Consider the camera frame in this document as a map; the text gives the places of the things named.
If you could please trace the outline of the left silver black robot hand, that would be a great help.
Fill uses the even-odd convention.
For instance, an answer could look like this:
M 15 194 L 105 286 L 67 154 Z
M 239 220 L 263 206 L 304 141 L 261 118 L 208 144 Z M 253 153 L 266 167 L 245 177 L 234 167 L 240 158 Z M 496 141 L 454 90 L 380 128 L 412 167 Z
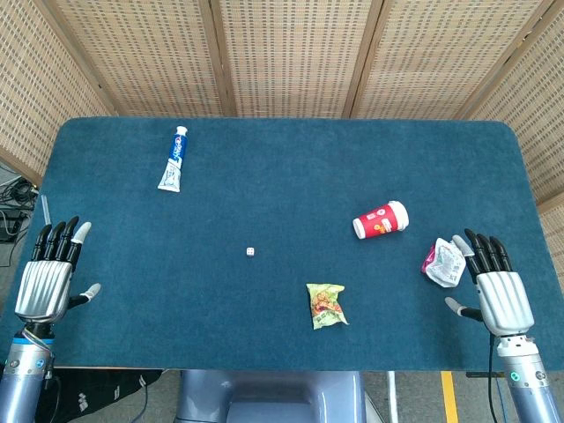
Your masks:
M 36 237 L 31 260 L 21 277 L 15 315 L 24 323 L 56 323 L 66 311 L 90 302 L 100 290 L 96 283 L 71 296 L 71 279 L 92 224 L 79 217 L 44 226 Z

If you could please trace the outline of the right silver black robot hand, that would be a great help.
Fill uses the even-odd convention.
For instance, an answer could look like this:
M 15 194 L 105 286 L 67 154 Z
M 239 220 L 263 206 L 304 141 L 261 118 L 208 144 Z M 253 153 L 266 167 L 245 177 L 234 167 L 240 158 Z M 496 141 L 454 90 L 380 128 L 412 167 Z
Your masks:
M 479 297 L 479 307 L 466 307 L 447 297 L 445 303 L 457 315 L 482 322 L 496 337 L 526 333 L 534 325 L 523 281 L 513 270 L 508 252 L 495 237 L 475 234 L 466 228 L 452 241 L 462 252 Z

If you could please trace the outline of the black power adapter box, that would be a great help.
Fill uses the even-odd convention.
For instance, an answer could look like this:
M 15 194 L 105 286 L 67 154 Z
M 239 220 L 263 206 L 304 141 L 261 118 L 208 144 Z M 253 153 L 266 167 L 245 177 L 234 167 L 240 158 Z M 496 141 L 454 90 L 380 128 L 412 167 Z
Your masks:
M 0 209 L 0 244 L 14 243 L 28 216 L 19 209 Z

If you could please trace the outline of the crumpled white spout pouch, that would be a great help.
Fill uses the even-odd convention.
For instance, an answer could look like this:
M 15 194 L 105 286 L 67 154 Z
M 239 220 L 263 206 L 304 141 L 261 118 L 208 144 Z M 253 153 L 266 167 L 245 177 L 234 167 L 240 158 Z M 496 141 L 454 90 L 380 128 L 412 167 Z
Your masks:
M 454 288 L 458 286 L 465 267 L 462 251 L 455 243 L 437 238 L 421 265 L 421 272 L 441 287 Z

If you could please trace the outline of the black fabric with white print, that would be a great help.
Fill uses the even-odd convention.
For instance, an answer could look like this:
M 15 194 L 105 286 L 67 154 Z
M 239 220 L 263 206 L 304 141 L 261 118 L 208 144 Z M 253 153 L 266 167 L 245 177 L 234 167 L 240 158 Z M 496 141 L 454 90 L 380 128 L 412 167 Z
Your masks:
M 69 423 L 136 393 L 163 371 L 58 368 L 41 391 L 35 423 Z

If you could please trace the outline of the white table leg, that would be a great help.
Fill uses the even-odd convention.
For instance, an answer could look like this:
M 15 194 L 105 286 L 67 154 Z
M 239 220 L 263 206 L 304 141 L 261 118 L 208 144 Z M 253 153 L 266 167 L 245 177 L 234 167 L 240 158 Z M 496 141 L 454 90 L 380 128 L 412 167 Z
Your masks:
M 390 423 L 398 423 L 397 386 L 396 386 L 396 374 L 394 371 L 387 372 L 387 386 L 388 386 Z

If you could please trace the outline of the red paper cup white lid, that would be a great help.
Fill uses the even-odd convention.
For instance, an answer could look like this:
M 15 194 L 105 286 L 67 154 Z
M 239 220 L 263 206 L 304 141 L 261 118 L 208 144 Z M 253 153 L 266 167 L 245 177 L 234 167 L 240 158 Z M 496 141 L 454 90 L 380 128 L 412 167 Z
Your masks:
M 352 221 L 354 232 L 360 240 L 404 231 L 409 226 L 409 216 L 404 205 L 389 201 Z

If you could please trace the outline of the blue white toothpaste tube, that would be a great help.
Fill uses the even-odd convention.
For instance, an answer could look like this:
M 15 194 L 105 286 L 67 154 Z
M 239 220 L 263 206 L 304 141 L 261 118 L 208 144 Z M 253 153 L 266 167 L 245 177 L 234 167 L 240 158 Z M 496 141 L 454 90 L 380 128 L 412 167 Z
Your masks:
M 158 189 L 178 193 L 180 191 L 182 177 L 182 163 L 187 148 L 188 129 L 178 126 L 173 136 L 167 166 L 161 177 Z

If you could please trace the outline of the green yellow snack packet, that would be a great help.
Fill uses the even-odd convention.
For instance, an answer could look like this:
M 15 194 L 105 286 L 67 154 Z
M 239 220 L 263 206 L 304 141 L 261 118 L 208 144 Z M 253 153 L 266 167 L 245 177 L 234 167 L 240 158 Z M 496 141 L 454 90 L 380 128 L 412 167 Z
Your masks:
M 310 313 L 314 330 L 320 330 L 337 323 L 348 325 L 345 313 L 338 303 L 338 296 L 344 286 L 333 284 L 306 284 L 309 295 Z

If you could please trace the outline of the woven wicker screen panel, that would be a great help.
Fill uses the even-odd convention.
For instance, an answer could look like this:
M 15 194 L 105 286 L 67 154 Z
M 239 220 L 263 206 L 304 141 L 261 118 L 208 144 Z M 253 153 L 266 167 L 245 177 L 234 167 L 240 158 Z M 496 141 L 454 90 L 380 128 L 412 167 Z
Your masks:
M 39 0 L 117 115 L 235 116 L 220 0 Z
M 382 0 L 211 0 L 240 117 L 349 116 Z
M 60 127 L 114 105 L 41 0 L 0 0 L 0 161 L 41 185 Z
M 550 0 L 375 0 L 350 115 L 452 119 Z
M 461 113 L 515 132 L 564 293 L 564 0 L 547 0 Z

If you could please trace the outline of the blue-grey robot torso base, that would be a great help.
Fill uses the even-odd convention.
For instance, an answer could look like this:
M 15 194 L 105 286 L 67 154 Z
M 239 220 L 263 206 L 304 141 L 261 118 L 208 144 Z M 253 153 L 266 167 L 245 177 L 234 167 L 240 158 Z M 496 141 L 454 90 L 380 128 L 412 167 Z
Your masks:
M 181 371 L 174 423 L 367 423 L 358 371 Z

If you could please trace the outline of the dark blue felt table mat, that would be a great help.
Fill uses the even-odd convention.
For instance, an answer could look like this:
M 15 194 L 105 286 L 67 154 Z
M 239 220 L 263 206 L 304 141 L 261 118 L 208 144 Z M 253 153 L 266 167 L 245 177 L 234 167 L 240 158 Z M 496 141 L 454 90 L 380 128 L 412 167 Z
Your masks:
M 465 228 L 505 245 L 543 361 L 563 365 L 560 286 L 506 124 L 193 119 L 171 193 L 176 124 L 81 118 L 57 134 L 41 189 L 54 222 L 92 224 L 72 289 L 101 284 L 55 327 L 58 365 L 483 369 L 486 328 L 419 270 Z M 389 201 L 409 226 L 360 240 L 353 220 Z M 308 283 L 345 287 L 348 325 L 313 329 Z

